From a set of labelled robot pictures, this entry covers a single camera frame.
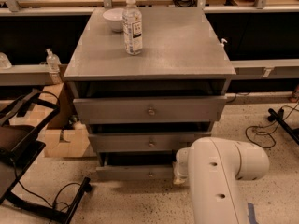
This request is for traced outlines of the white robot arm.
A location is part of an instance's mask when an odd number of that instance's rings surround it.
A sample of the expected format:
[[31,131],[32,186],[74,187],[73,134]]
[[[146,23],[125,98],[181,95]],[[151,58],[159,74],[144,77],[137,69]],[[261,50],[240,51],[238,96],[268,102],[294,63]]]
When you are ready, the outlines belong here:
[[174,176],[178,183],[189,182],[194,224],[258,224],[237,182],[261,179],[269,166],[257,145],[205,137],[177,152]]

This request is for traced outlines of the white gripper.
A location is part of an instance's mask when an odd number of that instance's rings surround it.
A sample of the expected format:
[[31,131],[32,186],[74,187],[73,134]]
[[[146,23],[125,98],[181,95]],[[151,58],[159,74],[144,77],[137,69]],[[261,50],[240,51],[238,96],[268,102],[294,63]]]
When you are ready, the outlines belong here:
[[188,178],[188,147],[181,148],[176,154],[176,160],[173,162],[174,185],[183,185]]

